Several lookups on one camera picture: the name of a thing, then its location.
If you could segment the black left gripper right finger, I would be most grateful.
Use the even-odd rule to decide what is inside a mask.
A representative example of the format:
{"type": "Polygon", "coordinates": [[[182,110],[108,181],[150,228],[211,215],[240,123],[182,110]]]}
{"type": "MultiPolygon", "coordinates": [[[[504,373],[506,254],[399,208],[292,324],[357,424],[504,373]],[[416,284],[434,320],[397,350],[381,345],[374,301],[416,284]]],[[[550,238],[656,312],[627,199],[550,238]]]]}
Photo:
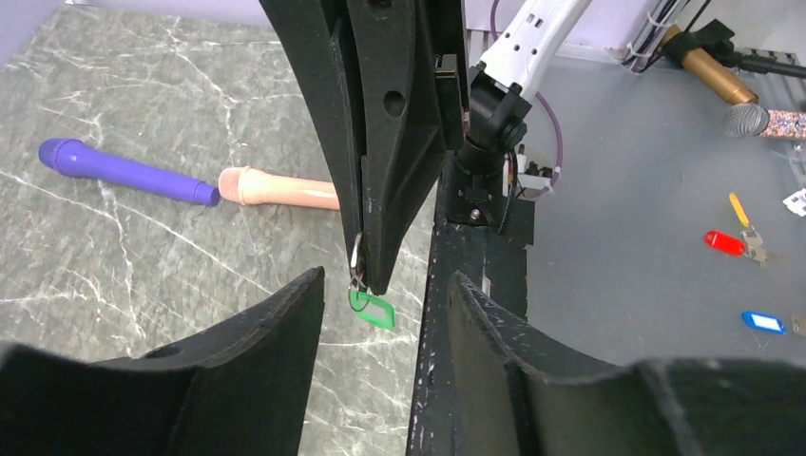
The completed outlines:
{"type": "Polygon", "coordinates": [[[518,446],[495,455],[801,455],[805,369],[661,358],[617,367],[498,314],[518,446]]]}

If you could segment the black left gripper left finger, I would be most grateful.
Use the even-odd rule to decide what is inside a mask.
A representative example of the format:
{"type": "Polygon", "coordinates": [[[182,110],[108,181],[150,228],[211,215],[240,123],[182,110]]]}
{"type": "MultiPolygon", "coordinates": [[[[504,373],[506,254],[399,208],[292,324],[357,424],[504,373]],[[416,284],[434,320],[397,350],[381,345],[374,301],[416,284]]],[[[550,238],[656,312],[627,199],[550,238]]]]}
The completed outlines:
{"type": "Polygon", "coordinates": [[[1,347],[5,455],[295,455],[324,270],[141,358],[87,363],[1,347]]]}

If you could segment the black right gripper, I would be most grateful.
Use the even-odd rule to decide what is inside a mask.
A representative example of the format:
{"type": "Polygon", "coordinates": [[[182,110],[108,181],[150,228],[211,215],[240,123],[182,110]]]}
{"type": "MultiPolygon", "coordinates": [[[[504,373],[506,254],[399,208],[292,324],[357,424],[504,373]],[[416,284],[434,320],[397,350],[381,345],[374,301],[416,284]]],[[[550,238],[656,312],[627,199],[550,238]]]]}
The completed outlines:
{"type": "Polygon", "coordinates": [[[460,1],[260,3],[308,107],[360,273],[387,292],[402,240],[465,137],[460,1]]]}

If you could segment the green key tag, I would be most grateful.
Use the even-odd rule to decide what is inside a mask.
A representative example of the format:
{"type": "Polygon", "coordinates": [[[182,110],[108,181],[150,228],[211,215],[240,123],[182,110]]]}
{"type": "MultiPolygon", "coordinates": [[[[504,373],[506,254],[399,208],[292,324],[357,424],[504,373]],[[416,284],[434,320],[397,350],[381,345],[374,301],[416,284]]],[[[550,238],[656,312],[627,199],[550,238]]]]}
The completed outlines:
{"type": "Polygon", "coordinates": [[[348,301],[351,309],[364,321],[381,329],[394,329],[394,307],[382,297],[351,289],[348,292],[348,301]]]}

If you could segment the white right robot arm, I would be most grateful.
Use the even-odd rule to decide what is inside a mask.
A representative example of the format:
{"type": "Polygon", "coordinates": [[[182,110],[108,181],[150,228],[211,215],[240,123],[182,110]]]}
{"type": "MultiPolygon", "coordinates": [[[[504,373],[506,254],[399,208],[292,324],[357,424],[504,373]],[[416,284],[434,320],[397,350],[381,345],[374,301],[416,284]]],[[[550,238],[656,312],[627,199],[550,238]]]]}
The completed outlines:
{"type": "Polygon", "coordinates": [[[475,64],[459,1],[265,1],[335,186],[350,285],[387,291],[402,240],[442,172],[450,217],[503,228],[507,154],[585,1],[527,1],[475,64]]]}

